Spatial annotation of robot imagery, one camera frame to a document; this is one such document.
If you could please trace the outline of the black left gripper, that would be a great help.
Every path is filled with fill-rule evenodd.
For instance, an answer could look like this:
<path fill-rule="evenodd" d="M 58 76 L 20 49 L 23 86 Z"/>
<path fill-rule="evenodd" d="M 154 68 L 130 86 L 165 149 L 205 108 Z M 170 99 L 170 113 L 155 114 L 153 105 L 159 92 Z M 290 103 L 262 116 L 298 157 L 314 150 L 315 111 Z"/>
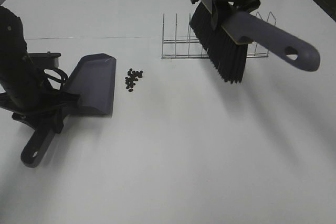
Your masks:
<path fill-rule="evenodd" d="M 55 89 L 50 82 L 1 82 L 1 86 L 5 90 L 1 93 L 1 108 L 33 128 L 46 123 L 55 133 L 61 133 L 64 109 L 79 106 L 79 95 L 64 91 L 63 86 Z"/>

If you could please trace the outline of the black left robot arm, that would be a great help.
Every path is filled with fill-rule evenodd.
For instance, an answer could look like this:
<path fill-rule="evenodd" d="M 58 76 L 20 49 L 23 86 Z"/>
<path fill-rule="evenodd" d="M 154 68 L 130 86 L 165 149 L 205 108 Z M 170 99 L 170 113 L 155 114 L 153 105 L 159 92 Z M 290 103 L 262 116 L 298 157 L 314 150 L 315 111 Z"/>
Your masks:
<path fill-rule="evenodd" d="M 1 108 L 23 117 L 32 126 L 46 123 L 60 133 L 63 109 L 77 107 L 79 96 L 63 90 L 68 76 L 56 67 L 55 78 L 37 65 L 27 52 L 23 23 L 6 7 L 1 7 Z"/>

